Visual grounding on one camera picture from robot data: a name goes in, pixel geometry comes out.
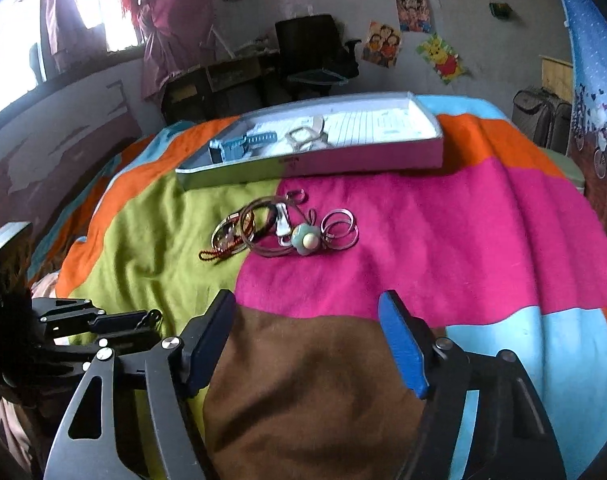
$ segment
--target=screw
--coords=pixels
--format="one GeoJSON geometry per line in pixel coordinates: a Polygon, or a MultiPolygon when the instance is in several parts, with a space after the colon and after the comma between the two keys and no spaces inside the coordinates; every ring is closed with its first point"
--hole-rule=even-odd
{"type": "Polygon", "coordinates": [[[437,342],[435,343],[435,345],[437,345],[437,348],[439,348],[440,350],[451,350],[454,343],[452,342],[451,339],[448,339],[446,337],[440,337],[439,339],[437,339],[437,342]]]}
{"type": "Polygon", "coordinates": [[[171,350],[173,348],[176,348],[180,344],[181,344],[181,339],[179,339],[176,336],[167,337],[161,342],[161,346],[163,346],[163,348],[165,348],[166,350],[171,350]]]}
{"type": "Polygon", "coordinates": [[[102,348],[96,353],[96,358],[100,361],[107,361],[110,357],[112,357],[111,348],[102,348]]]}
{"type": "Polygon", "coordinates": [[[508,361],[509,363],[514,363],[517,360],[516,354],[511,350],[502,350],[501,352],[499,352],[499,356],[504,361],[508,361]]]}

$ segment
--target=pink curtain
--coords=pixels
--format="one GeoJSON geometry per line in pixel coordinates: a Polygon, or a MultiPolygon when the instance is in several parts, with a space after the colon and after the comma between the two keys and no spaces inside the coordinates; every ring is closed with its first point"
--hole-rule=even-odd
{"type": "Polygon", "coordinates": [[[77,0],[45,0],[50,51],[59,73],[107,52],[103,25],[86,28],[77,0]]]}
{"type": "Polygon", "coordinates": [[[212,51],[201,44],[213,22],[212,0],[141,1],[139,24],[146,42],[144,99],[158,94],[173,75],[212,60],[212,51]]]}

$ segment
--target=green fabric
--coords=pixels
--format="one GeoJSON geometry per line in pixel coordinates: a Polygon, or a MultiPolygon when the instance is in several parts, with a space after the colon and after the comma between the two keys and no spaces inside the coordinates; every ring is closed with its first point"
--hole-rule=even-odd
{"type": "MultiPolygon", "coordinates": [[[[202,262],[213,229],[230,213],[260,196],[273,195],[277,180],[183,191],[168,173],[131,199],[112,220],[104,249],[88,279],[71,298],[91,298],[109,314],[163,313],[163,337],[178,335],[201,316],[222,288],[234,291],[247,251],[225,261],[202,262]]],[[[202,433],[206,389],[190,401],[202,433]]],[[[136,396],[139,430],[151,478],[163,478],[146,396],[136,396]]]]}

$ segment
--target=white wall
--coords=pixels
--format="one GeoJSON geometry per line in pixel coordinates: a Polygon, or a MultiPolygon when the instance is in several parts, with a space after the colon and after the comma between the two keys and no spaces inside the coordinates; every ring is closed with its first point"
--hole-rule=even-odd
{"type": "Polygon", "coordinates": [[[42,234],[107,158],[164,126],[141,100],[142,60],[65,86],[0,129],[0,226],[31,221],[42,234]]]}
{"type": "MultiPolygon", "coordinates": [[[[370,21],[397,25],[395,0],[214,0],[216,24],[234,47],[271,32],[273,24],[308,5],[330,13],[346,26],[344,38],[365,40],[370,21]]],[[[464,94],[490,100],[506,114],[512,97],[528,85],[541,84],[540,54],[570,60],[570,41],[560,0],[429,0],[437,32],[461,56],[470,76],[449,86],[415,52],[426,34],[404,34],[396,68],[360,63],[361,76],[338,92],[410,90],[421,94],[464,94]],[[518,18],[501,22],[490,14],[490,1],[505,1],[518,18]]]]}
{"type": "Polygon", "coordinates": [[[160,131],[160,111],[141,100],[141,73],[141,59],[110,67],[49,95],[5,124],[0,160],[17,150],[10,174],[13,189],[47,177],[71,146],[128,111],[143,135],[160,131]],[[114,85],[119,81],[125,102],[120,86],[114,85]]]}

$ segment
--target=blue gripper pad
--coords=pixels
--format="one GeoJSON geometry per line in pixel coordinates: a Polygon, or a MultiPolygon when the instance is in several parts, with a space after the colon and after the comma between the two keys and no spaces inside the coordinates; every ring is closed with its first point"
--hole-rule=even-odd
{"type": "Polygon", "coordinates": [[[426,359],[424,351],[431,351],[431,345],[426,348],[425,334],[417,334],[420,345],[413,335],[409,324],[421,319],[412,318],[396,292],[389,290],[379,297],[379,322],[392,351],[401,379],[419,399],[425,399],[429,390],[426,377],[426,359]]]}

